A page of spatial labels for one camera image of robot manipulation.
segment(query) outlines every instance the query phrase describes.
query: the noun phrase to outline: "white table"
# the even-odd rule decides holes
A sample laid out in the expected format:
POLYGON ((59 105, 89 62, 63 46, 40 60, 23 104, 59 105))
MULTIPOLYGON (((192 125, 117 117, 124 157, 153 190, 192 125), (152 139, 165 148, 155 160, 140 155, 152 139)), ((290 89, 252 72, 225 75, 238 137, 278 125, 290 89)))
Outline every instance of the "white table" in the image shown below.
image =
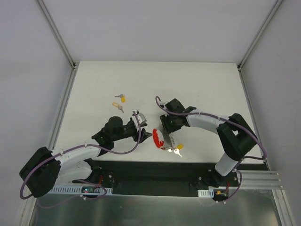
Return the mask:
MULTIPOLYGON (((129 121, 132 110, 142 112, 148 132, 160 123, 164 112, 155 103, 177 98, 184 107, 218 115, 241 114, 253 129, 236 64, 177 62, 85 62, 79 64, 56 148, 82 143, 100 131, 114 115, 129 121), (126 102, 114 96, 124 94, 126 102), (123 106, 122 113, 112 102, 123 106)), ((219 137, 199 128, 183 127, 173 133, 183 143, 182 158, 158 149, 152 137, 126 155, 107 153, 96 159, 114 161, 218 162, 224 150, 219 137)), ((135 145, 132 138, 115 142, 114 151, 125 152, 135 145)), ((248 155, 261 157, 258 146, 248 155)), ((247 163, 262 163, 246 160, 247 163)))

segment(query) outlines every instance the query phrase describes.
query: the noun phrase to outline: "red object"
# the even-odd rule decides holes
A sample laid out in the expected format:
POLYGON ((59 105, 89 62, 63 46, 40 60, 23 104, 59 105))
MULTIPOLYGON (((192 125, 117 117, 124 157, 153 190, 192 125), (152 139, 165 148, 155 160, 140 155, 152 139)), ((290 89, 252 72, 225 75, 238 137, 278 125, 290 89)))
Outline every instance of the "red object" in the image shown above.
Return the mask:
POLYGON ((152 131, 152 138, 154 139, 154 142, 155 142, 155 145, 157 146, 157 148, 160 148, 160 147, 162 147, 164 145, 164 141, 159 139, 159 135, 158 135, 158 130, 157 129, 153 129, 153 131, 152 131))

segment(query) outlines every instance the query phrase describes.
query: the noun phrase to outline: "yellow object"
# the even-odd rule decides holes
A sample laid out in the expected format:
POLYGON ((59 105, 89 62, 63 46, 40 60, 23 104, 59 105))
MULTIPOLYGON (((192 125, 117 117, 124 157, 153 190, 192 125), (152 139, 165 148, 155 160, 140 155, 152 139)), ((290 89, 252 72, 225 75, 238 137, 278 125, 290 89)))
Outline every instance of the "yellow object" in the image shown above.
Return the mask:
POLYGON ((184 148, 184 144, 179 144, 176 148, 181 150, 182 148, 184 148))
POLYGON ((116 103, 116 102, 113 102, 112 105, 113 105, 114 107, 120 107, 120 104, 118 104, 118 103, 116 103))

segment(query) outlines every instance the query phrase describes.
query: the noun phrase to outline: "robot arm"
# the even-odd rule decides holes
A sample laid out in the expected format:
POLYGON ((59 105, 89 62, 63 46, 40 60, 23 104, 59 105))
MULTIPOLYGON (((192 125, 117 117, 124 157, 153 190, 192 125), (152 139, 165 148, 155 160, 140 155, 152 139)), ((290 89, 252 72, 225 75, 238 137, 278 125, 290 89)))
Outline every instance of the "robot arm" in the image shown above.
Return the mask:
MULTIPOLYGON (((36 198, 48 193, 54 185, 76 179, 85 179, 90 182, 94 182, 95 179, 99 180, 100 169, 94 166, 91 158, 107 153, 108 151, 100 147, 111 150, 114 147, 114 141, 132 137, 134 141, 138 142, 138 123, 140 127, 147 124, 144 115, 137 113, 136 116, 139 122, 133 116, 126 125, 123 125, 120 117, 111 117, 105 126, 93 135, 90 140, 75 148, 55 149, 52 151, 46 147, 38 149, 21 169, 20 177, 25 181, 26 177, 37 165, 49 158, 53 158, 35 170, 26 182, 27 187, 36 198)), ((142 129, 139 143, 142 143, 150 136, 151 133, 142 129)))
MULTIPOLYGON (((184 108, 177 100, 173 99, 164 106, 168 111, 174 113, 199 113, 202 112, 195 107, 184 108)), ((223 118, 239 124, 249 130, 254 136, 251 128, 240 114, 232 116, 222 116, 223 118)), ((202 181, 209 186, 218 187, 223 177, 227 176, 239 161, 256 145, 256 142, 242 129, 239 129, 227 122, 212 118, 207 115, 189 114, 182 115, 162 115, 160 116, 164 130, 172 133, 182 126, 198 127, 217 134, 220 137, 225 153, 215 167, 202 177, 202 181)))

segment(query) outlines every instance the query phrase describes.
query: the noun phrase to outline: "gray floor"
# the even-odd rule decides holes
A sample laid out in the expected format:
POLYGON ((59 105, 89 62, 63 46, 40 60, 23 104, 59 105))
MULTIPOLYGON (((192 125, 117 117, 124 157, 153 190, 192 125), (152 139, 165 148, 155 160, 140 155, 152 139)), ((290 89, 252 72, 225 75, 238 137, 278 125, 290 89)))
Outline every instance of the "gray floor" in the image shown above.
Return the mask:
MULTIPOLYGON (((68 195, 48 194, 50 206, 68 195)), ((107 196, 72 199, 49 210, 36 208, 31 226, 276 226, 281 225, 271 191, 241 190, 226 204, 186 197, 107 196)))

